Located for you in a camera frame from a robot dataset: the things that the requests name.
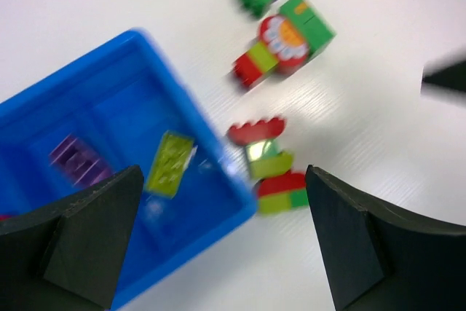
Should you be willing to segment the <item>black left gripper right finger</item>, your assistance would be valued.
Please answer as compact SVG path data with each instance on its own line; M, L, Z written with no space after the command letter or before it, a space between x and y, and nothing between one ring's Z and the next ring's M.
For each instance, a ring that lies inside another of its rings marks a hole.
M465 227L310 165L307 195L336 310L464 310Z

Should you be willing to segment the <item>lime green lego brick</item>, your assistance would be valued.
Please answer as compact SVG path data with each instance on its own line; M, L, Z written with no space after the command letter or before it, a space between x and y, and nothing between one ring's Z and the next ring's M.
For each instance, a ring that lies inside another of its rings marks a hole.
M193 138L167 131L154 156L145 190L151 194L173 198L178 192L194 149Z

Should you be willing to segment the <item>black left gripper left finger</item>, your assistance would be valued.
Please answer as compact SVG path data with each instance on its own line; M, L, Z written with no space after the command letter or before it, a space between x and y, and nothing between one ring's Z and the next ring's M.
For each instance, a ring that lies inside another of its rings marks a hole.
M133 165L2 221L1 309L110 309L143 180Z

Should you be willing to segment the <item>blue plastic sorting bin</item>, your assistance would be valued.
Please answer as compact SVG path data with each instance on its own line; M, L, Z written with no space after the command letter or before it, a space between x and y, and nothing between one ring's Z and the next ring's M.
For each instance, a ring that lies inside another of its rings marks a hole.
M114 310L247 221L256 212L250 187L142 31L125 31L1 104L3 214L76 191L50 161L69 135L113 171L138 165L148 175L166 133L192 138L195 152L173 199L143 194Z

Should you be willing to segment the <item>flower lego stack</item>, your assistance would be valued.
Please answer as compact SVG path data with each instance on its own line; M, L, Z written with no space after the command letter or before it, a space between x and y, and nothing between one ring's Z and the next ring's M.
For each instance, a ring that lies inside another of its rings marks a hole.
M258 27L255 41L233 72L250 89L274 72L289 76L319 55L335 32L308 0L287 0Z

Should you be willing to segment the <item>red lime green lego stack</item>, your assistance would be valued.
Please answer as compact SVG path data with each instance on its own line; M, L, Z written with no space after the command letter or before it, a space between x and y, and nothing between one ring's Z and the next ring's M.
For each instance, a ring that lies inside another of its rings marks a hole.
M272 117L233 124L229 140L245 151L250 178L256 182L257 211L271 215L308 206L305 174L293 169L294 154L283 150L277 138L286 119Z

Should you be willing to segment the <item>purple rounded lego brick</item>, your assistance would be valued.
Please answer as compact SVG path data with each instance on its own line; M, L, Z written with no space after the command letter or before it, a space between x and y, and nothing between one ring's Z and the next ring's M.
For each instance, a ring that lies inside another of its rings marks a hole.
M83 140L67 135L49 154L51 165L60 169L74 186L93 186L113 175L107 161Z

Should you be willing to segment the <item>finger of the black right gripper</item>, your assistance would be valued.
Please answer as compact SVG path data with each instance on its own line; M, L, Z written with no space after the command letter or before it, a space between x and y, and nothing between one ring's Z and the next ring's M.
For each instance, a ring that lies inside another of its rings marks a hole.
M445 101L465 101L465 47L424 65L420 93Z

